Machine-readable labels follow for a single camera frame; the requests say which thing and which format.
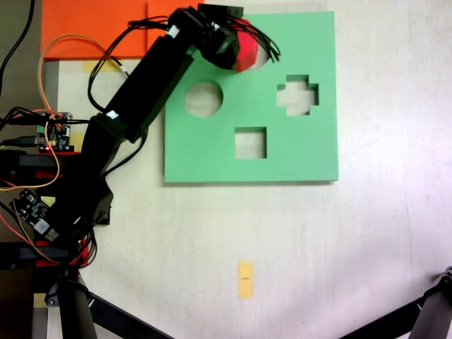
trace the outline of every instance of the cross-shaped hole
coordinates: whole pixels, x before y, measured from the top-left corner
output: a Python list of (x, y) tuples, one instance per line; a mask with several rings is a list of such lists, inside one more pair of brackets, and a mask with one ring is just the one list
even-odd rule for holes
[(311, 106), (319, 105), (319, 85), (309, 83), (308, 76), (287, 76), (276, 89), (277, 105), (286, 107), (289, 116), (310, 115)]

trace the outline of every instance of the white table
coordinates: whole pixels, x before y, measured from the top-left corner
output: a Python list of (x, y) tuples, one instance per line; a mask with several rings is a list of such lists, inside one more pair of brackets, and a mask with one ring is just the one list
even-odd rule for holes
[[(339, 338), (420, 296), (452, 263), (452, 1), (223, 2), (335, 11), (339, 182), (166, 186), (160, 116), (108, 178), (112, 224), (96, 228), (83, 277), (178, 339)], [(122, 79), (100, 75), (104, 104)], [(96, 113), (87, 82), (78, 61), (61, 62), (58, 108)], [(240, 260), (254, 263), (245, 300)], [(59, 331), (51, 309), (48, 338)]]

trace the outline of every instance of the orange board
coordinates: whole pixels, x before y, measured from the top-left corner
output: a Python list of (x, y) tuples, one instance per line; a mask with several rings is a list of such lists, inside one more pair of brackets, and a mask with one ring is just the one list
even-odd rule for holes
[[(188, 0), (42, 0), (41, 50), (55, 37), (83, 34), (94, 37), (105, 47), (126, 28), (130, 20), (169, 15), (178, 7), (203, 1)], [(152, 45), (158, 32), (136, 30), (125, 37), (113, 55), (119, 59), (139, 59)], [(56, 43), (46, 60), (97, 59), (102, 52), (95, 45), (80, 40)]]

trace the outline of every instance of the black tripod leg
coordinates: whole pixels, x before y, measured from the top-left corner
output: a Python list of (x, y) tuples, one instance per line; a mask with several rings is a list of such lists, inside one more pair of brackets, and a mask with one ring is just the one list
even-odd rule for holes
[(91, 314), (94, 322), (120, 338), (174, 339), (93, 293), (91, 298)]
[(410, 339), (446, 339), (451, 320), (452, 304), (439, 290), (425, 300)]
[(341, 339), (396, 339), (413, 328), (423, 299), (419, 298)]
[(74, 282), (63, 282), (58, 291), (64, 339), (97, 339), (85, 290)]

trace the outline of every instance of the yellow sticker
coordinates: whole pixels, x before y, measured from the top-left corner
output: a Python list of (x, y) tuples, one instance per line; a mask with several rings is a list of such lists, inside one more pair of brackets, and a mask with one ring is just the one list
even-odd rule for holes
[(35, 309), (47, 308), (47, 304), (45, 303), (45, 293), (35, 293), (33, 295), (33, 308)]
[(250, 298), (253, 295), (253, 263), (239, 261), (237, 275), (239, 299)]
[(85, 132), (71, 132), (71, 146), (75, 148), (76, 152), (82, 151), (84, 138)]
[(49, 207), (52, 207), (52, 205), (55, 203), (55, 200), (56, 199), (54, 196), (42, 196), (41, 197), (41, 201)]
[[(99, 60), (83, 60), (82, 61), (82, 70), (84, 73), (91, 73), (94, 66), (97, 65)], [(119, 65), (108, 59), (107, 62), (105, 62), (104, 66), (100, 69), (100, 72), (122, 72), (122, 70), (119, 68)]]

